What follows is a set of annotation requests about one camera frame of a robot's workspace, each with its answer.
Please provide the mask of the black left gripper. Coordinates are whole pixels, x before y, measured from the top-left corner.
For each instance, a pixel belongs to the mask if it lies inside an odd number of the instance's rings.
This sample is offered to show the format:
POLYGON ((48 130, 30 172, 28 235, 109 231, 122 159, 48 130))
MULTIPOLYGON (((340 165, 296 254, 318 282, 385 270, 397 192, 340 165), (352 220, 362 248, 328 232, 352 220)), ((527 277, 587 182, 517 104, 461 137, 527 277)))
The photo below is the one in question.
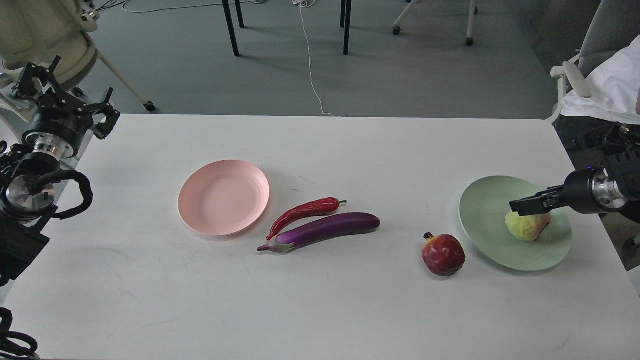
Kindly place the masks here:
POLYGON ((33 147, 41 135, 60 139, 66 143, 62 157, 71 158, 80 152, 89 129, 101 141, 109 137, 121 112, 111 102, 113 88, 108 88, 102 102, 90 105, 91 112, 86 110, 85 102, 62 92, 54 75, 61 59, 57 55, 48 67, 28 63, 13 87, 13 96, 19 101, 38 100, 34 115, 22 133, 23 143, 33 147), (103 116, 103 120, 94 123, 93 116, 103 116))

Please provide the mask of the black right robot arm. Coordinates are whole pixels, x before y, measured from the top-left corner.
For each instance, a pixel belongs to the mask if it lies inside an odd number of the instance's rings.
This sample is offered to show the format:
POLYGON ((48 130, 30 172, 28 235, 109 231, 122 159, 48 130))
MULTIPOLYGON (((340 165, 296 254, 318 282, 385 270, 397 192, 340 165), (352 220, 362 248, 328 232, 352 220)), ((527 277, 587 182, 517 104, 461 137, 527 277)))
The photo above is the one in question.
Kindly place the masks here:
POLYGON ((560 186, 514 200, 519 215, 548 214, 569 207, 579 214, 622 214, 639 222, 639 129, 618 122, 587 131, 569 140, 569 153, 589 158, 589 164, 570 173, 560 186))

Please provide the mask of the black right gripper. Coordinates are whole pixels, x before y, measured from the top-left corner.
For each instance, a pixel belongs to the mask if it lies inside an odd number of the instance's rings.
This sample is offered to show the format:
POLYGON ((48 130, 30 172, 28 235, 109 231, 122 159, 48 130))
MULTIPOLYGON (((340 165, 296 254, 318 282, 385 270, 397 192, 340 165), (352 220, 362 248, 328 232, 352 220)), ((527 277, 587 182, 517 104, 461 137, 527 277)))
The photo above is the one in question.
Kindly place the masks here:
POLYGON ((547 187, 533 196, 509 202, 510 210, 519 216, 543 215, 569 207, 579 214, 606 214, 613 209, 599 196, 599 187, 608 180, 602 168, 586 168, 570 173, 564 184, 547 187))

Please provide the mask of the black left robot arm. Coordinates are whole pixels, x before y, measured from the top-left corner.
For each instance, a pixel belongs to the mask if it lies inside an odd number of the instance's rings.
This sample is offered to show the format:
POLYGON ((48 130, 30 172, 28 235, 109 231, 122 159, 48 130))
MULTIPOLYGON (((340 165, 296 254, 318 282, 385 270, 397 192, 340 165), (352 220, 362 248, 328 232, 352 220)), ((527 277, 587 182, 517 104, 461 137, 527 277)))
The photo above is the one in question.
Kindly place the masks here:
POLYGON ((34 103, 34 114, 20 143, 1 142, 1 285, 27 269, 50 242, 42 230, 52 219, 73 218, 88 210, 94 193, 90 180, 77 170, 62 169, 62 160, 80 152, 87 132, 103 140, 114 130, 121 113, 110 104, 109 88, 102 102, 87 104, 62 88, 55 78, 61 61, 50 66, 28 63, 13 94, 34 103), (58 210, 55 184, 75 182, 80 205, 58 210))

